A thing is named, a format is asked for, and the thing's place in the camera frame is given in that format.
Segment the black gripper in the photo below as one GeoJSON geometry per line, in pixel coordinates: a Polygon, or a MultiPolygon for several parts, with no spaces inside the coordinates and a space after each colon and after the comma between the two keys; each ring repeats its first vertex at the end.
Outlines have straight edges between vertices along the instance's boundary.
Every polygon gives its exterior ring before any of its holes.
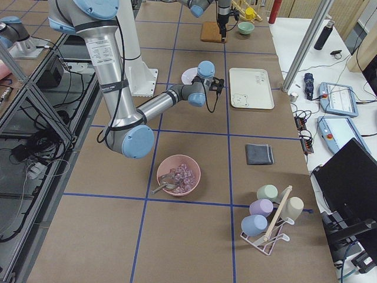
{"type": "Polygon", "coordinates": [[[217,23],[220,28],[220,35],[222,41],[225,41],[227,38],[227,24],[229,22],[229,16],[229,13],[225,15],[217,13],[217,23]]]}

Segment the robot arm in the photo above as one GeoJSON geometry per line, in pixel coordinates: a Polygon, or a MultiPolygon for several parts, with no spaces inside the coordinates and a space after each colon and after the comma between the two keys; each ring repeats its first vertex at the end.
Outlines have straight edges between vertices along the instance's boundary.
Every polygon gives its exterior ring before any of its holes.
{"type": "Polygon", "coordinates": [[[180,101],[203,106],[210,91],[223,83],[215,66],[202,61],[190,84],[175,84],[139,107],[131,87],[136,82],[126,69],[125,48],[137,43],[134,12],[130,1],[48,1],[52,29],[81,37],[86,44],[111,120],[97,142],[125,157],[140,159],[154,146],[154,133],[147,122],[180,101]]]}
{"type": "MultiPolygon", "coordinates": [[[[213,1],[208,0],[177,0],[178,3],[186,6],[192,15],[196,18],[200,18],[204,11],[212,4],[213,1]]],[[[233,17],[233,11],[231,9],[231,1],[217,1],[216,4],[217,15],[216,22],[219,28],[219,34],[221,36],[221,42],[225,42],[227,36],[226,25],[229,22],[229,18],[233,17]]]]}

